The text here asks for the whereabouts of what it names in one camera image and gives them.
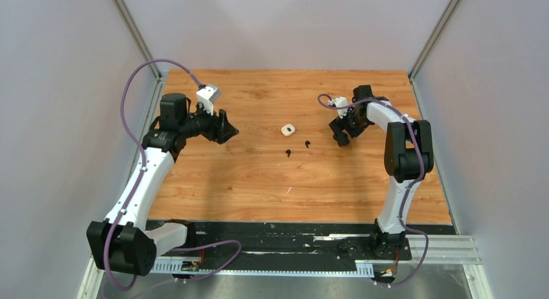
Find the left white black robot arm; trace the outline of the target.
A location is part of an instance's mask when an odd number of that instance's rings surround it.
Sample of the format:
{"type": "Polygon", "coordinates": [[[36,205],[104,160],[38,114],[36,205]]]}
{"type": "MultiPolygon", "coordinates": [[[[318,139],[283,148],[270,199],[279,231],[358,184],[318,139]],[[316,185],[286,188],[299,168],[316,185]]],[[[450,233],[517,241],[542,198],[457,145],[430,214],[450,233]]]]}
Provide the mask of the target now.
{"type": "Polygon", "coordinates": [[[161,183],[188,139],[203,136],[223,144],[238,134],[226,111],[214,109],[220,94],[209,86],[199,90],[194,112],[184,94],[170,93],[161,98],[160,114],[140,144],[144,155],[117,204],[103,221],[93,221],[87,228],[87,240],[99,269],[145,276],[159,256],[173,249],[183,256],[197,250],[199,240],[192,222],[170,219],[159,228],[146,230],[146,221],[161,183]]]}

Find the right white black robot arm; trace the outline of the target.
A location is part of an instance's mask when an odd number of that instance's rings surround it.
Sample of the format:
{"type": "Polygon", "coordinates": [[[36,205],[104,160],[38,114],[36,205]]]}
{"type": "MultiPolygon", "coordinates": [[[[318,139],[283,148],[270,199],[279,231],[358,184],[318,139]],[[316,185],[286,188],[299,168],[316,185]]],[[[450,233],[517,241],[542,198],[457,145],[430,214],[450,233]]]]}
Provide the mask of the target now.
{"type": "Polygon", "coordinates": [[[374,222],[374,230],[363,250],[375,258],[387,258],[406,246],[407,216],[414,194],[434,168],[432,129],[427,120],[402,113],[384,96],[374,96],[370,85],[353,90],[353,98],[328,97],[321,103],[335,110],[329,127],[337,145],[349,145],[366,128],[378,126],[385,132],[384,167],[388,175],[385,203],[374,222]]]}

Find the left aluminium corner post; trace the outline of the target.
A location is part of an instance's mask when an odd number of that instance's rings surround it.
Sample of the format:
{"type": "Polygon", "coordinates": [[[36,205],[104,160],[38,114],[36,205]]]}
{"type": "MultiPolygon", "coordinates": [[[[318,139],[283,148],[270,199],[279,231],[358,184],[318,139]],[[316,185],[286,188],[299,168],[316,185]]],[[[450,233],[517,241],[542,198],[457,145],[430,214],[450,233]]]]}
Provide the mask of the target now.
{"type": "Polygon", "coordinates": [[[142,59],[144,61],[149,61],[153,59],[150,49],[148,48],[140,30],[131,15],[129,7],[127,6],[125,0],[112,0],[114,7],[116,8],[120,18],[124,22],[126,29],[128,30],[137,50],[139,51],[142,59]]]}

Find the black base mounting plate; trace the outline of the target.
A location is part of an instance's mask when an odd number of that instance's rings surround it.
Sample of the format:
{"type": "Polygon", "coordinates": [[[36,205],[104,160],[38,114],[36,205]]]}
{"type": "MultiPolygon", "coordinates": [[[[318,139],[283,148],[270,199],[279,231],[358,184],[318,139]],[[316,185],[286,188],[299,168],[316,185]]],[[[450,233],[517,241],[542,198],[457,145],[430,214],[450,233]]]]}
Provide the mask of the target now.
{"type": "Polygon", "coordinates": [[[254,223],[198,221],[196,246],[237,240],[242,250],[228,270],[351,271],[368,260],[368,223],[254,223]]]}

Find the right aluminium corner post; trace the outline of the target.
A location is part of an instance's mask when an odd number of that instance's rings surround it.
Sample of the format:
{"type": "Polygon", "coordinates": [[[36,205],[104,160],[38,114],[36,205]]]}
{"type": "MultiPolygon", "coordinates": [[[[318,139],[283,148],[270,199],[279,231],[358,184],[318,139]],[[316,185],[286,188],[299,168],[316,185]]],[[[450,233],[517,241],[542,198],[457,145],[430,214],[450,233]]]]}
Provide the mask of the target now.
{"type": "Polygon", "coordinates": [[[419,56],[417,57],[414,65],[412,66],[411,70],[408,72],[408,78],[410,82],[413,82],[416,79],[416,77],[419,75],[431,51],[437,44],[440,36],[443,34],[446,26],[449,24],[451,18],[453,17],[454,13],[458,9],[461,2],[462,0],[448,1],[441,16],[437,20],[430,36],[428,37],[425,45],[423,46],[419,56]]]}

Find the aluminium corner post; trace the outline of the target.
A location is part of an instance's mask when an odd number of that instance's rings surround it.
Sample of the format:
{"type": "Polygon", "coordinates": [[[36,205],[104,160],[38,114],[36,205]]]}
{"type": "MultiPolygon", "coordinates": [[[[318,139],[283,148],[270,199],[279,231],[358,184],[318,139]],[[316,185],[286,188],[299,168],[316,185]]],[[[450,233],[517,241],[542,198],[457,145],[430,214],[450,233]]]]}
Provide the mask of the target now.
{"type": "Polygon", "coordinates": [[[125,0],[112,0],[114,7],[116,8],[120,18],[124,22],[126,29],[128,30],[137,50],[139,51],[142,59],[144,61],[149,61],[153,59],[150,49],[148,48],[140,30],[131,15],[129,7],[127,6],[125,0]]]}
{"type": "Polygon", "coordinates": [[[443,34],[446,26],[449,24],[451,18],[453,17],[454,13],[458,9],[461,2],[462,0],[448,1],[441,16],[437,20],[430,36],[428,37],[425,45],[423,46],[419,56],[417,57],[414,65],[412,66],[411,70],[408,72],[408,78],[410,82],[413,82],[416,79],[416,77],[419,75],[431,51],[437,44],[440,36],[443,34]]]}

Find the white earbud charging case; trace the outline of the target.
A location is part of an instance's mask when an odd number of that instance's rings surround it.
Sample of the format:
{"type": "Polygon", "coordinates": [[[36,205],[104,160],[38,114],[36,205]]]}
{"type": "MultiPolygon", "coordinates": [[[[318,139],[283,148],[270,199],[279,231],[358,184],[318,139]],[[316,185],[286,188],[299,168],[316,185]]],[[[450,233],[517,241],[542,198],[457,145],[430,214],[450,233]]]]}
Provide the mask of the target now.
{"type": "Polygon", "coordinates": [[[295,133],[295,131],[296,131],[296,128],[292,124],[286,124],[280,130],[281,134],[285,137],[290,137],[295,133]]]}

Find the aluminium rail frame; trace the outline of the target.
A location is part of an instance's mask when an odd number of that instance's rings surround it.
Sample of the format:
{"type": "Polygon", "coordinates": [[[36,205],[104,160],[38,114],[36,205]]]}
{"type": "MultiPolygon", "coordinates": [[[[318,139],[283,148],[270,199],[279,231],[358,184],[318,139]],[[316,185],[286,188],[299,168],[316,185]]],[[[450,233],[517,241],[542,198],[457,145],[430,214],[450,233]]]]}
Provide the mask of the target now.
{"type": "Polygon", "coordinates": [[[181,282],[182,256],[163,256],[126,292],[116,290],[90,263],[79,298],[491,298],[470,236],[409,237],[406,260],[352,260],[329,254],[316,237],[300,251],[241,251],[221,269],[201,269],[181,282]]]}

